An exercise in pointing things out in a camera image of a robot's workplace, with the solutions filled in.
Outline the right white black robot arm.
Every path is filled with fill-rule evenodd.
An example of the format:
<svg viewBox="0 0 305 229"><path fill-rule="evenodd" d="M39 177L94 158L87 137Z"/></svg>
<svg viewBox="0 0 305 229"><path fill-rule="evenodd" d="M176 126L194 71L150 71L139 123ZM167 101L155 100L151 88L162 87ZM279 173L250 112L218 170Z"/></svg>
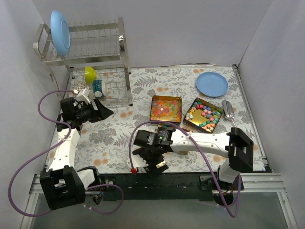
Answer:
<svg viewBox="0 0 305 229"><path fill-rule="evenodd" d="M165 153L183 151L224 157L215 178L216 185L223 190L228 189L241 173L253 171L254 143L236 127L220 134L192 133L173 127L160 127L156 132L139 130L133 144L138 149L129 153L132 173L143 169L149 176L156 177L168 169Z"/></svg>

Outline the silver metal scoop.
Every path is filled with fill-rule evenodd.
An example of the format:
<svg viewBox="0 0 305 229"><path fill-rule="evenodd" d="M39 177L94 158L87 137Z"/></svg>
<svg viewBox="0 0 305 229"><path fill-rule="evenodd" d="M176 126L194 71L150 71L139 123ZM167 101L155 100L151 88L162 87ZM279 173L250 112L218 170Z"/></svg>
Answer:
<svg viewBox="0 0 305 229"><path fill-rule="evenodd" d="M222 106L223 106L225 118L227 120L231 121L233 123L234 127L237 128L237 125L234 121L234 117L235 117L234 109L233 109L231 103L227 100L222 100Z"/></svg>

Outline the tin of star candies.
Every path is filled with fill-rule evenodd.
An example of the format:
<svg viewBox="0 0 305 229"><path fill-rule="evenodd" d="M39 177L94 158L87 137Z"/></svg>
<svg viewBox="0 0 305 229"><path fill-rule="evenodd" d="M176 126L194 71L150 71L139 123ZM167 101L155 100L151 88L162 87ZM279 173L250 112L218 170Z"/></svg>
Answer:
<svg viewBox="0 0 305 229"><path fill-rule="evenodd" d="M183 124L197 132L212 134L223 112L222 108L197 97L184 115Z"/></svg>

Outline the gold round lid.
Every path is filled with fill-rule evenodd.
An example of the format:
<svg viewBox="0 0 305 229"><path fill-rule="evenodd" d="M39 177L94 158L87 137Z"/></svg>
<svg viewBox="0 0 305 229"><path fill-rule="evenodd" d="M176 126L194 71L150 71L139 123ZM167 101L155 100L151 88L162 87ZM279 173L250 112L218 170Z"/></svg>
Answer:
<svg viewBox="0 0 305 229"><path fill-rule="evenodd" d="M165 161L162 161L162 162L160 162L160 163L158 163L158 164L156 165L156 168L161 168L161 167L163 167L164 165L166 165L166 162L165 162Z"/></svg>

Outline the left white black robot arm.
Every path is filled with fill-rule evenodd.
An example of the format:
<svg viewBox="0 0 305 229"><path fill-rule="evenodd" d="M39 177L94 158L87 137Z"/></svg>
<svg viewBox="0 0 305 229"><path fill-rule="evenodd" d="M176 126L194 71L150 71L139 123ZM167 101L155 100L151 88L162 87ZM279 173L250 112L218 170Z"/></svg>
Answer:
<svg viewBox="0 0 305 229"><path fill-rule="evenodd" d="M96 191L101 178L95 166L75 170L74 159L82 126L96 123L113 115L98 99L86 103L73 97L60 101L62 112L57 118L59 146L49 168L40 175L40 184L51 210L69 207L85 201L85 190Z"/></svg>

